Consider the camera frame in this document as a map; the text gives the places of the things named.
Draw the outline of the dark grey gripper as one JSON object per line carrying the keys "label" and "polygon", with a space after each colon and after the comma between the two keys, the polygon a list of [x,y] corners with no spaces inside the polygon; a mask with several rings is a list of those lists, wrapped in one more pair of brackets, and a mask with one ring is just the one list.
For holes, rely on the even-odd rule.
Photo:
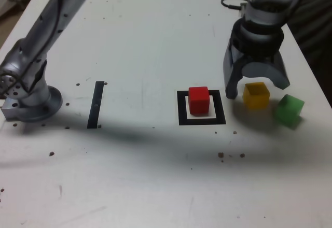
{"label": "dark grey gripper", "polygon": [[272,81],[279,89],[290,86],[282,56],[243,54],[229,41],[223,61],[225,95],[228,99],[238,96],[237,85],[243,76],[248,78],[264,77]]}

